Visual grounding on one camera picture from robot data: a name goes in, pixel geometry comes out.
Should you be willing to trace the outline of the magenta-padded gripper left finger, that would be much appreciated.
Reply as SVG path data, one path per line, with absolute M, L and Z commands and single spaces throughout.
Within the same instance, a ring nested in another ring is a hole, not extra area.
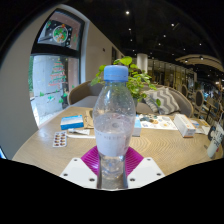
M 96 189 L 100 173 L 100 159 L 97 147 L 93 147 L 81 158 L 72 158 L 60 177 L 78 186 Z

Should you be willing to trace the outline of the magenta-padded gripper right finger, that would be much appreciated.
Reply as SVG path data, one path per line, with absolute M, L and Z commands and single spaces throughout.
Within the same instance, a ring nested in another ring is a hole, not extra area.
M 129 147 L 125 158 L 125 177 L 128 189 L 140 188 L 164 177 L 151 157 L 143 157 Z

